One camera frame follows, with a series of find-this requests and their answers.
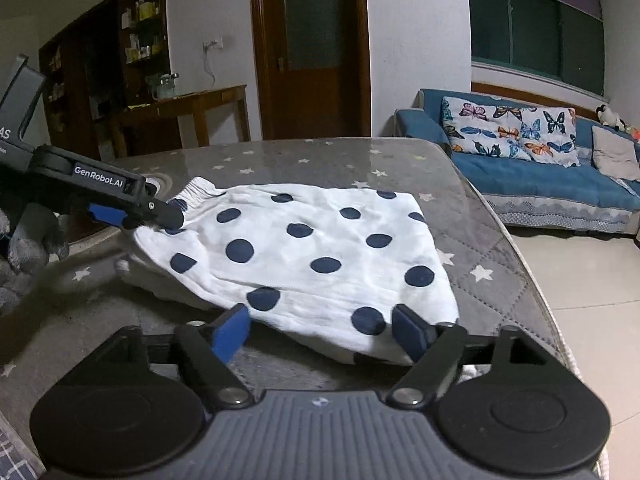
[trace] door frame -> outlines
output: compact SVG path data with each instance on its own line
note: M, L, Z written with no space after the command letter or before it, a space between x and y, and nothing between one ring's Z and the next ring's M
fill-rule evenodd
M358 17L358 78L360 81L360 131L361 137L371 136L371 68L369 57L369 17L367 0L356 0ZM264 0L251 0L254 30L255 71L258 83L258 102L262 138L274 140L273 115L271 113L271 85L266 52L267 34L264 19Z

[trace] orange butterfly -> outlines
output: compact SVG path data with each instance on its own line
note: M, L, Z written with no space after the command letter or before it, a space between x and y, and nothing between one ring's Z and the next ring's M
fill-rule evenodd
M502 126L498 126L498 133L500 137L509 137L511 139L517 139L520 131L517 128L503 128Z
M524 145L525 145L525 148L529 148L536 155L543 155L546 153L547 155L551 155L551 157L554 156L553 152L546 144L535 144L533 142L525 142Z

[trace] folded garment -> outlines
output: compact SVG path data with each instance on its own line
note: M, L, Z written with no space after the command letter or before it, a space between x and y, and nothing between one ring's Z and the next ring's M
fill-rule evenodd
M371 189L269 184L217 189L193 179L172 202L183 228L142 226L116 262L158 298L252 318L333 359L411 361L391 335L404 303L427 322L458 307L414 197Z

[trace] beige pillow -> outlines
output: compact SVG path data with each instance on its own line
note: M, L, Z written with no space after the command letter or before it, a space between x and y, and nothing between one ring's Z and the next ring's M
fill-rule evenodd
M603 175L640 180L634 142L604 128L592 126L593 163Z

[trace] pink butterfly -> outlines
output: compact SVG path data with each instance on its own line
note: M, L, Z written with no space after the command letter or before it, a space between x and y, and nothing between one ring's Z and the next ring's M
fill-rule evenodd
M486 110L481 106L474 106L471 103L465 103L462 106L462 110L460 110L460 115L463 117L472 116L477 117L478 119L482 119L483 121L487 121L486 118Z

